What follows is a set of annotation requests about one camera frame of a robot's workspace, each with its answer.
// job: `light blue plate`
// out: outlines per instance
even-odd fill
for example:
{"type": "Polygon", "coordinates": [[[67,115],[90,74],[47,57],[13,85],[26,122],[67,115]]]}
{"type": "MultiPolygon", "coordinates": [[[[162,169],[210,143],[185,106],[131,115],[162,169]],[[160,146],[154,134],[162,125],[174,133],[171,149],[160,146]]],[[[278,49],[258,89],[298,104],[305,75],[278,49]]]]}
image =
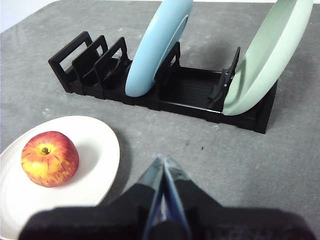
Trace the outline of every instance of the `light blue plate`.
{"type": "Polygon", "coordinates": [[[153,87],[156,72],[179,41],[192,6],[193,0],[163,0],[134,56],[126,80],[126,95],[139,97],[153,87]]]}

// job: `plate holder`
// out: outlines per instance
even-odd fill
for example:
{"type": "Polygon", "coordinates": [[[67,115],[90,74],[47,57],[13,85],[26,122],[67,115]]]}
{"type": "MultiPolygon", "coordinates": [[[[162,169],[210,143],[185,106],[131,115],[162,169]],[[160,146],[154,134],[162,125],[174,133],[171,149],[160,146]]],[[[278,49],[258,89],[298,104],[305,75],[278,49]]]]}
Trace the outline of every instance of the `plate holder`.
{"type": "Polygon", "coordinates": [[[222,114],[239,54],[240,47],[231,66],[221,71],[183,67],[180,66],[180,43],[177,42],[158,68],[152,89],[139,97],[125,93],[132,60],[128,58],[124,37],[108,48],[103,35],[92,41],[89,33],[84,31],[48,62],[67,93],[182,114],[265,134],[278,81],[250,110],[239,115],[222,114]],[[83,43],[86,49],[72,60],[68,69],[63,70],[61,62],[83,43]]]}

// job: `green plate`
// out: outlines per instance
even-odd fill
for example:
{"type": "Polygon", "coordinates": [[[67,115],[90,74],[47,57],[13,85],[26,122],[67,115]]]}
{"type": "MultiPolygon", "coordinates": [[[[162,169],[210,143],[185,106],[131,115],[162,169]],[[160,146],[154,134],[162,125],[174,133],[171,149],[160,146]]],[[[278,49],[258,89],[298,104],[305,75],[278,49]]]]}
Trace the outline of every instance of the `green plate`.
{"type": "Polygon", "coordinates": [[[275,84],[306,29],[312,0],[278,0],[252,40],[225,98],[224,115],[256,105],[275,84]]]}

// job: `gray countertop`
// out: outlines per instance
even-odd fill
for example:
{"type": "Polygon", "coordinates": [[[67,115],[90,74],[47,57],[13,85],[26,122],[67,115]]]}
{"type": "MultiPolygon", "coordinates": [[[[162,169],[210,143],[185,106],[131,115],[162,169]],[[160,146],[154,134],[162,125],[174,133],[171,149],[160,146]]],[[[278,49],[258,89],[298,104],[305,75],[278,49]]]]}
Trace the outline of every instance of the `gray countertop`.
{"type": "MultiPolygon", "coordinates": [[[[158,153],[171,155],[225,206],[279,208],[320,238],[320,5],[278,82],[266,134],[179,114],[65,93],[48,59],[82,31],[125,37],[133,59],[159,2],[54,2],[1,34],[1,152],[31,128],[63,116],[107,123],[120,165],[106,196],[128,189],[158,153]]],[[[181,65],[228,68],[242,59],[269,3],[196,2],[181,39],[181,65]]]]}

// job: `apple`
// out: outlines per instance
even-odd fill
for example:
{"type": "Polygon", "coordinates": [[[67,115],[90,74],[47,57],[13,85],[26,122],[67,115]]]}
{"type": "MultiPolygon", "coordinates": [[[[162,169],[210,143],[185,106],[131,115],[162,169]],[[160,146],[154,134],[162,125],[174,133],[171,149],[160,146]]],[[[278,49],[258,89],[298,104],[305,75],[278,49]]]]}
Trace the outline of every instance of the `apple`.
{"type": "Polygon", "coordinates": [[[67,136],[58,131],[46,131],[24,146],[21,166],[32,182],[52,188],[72,178],[79,166],[79,155],[67,136]]]}

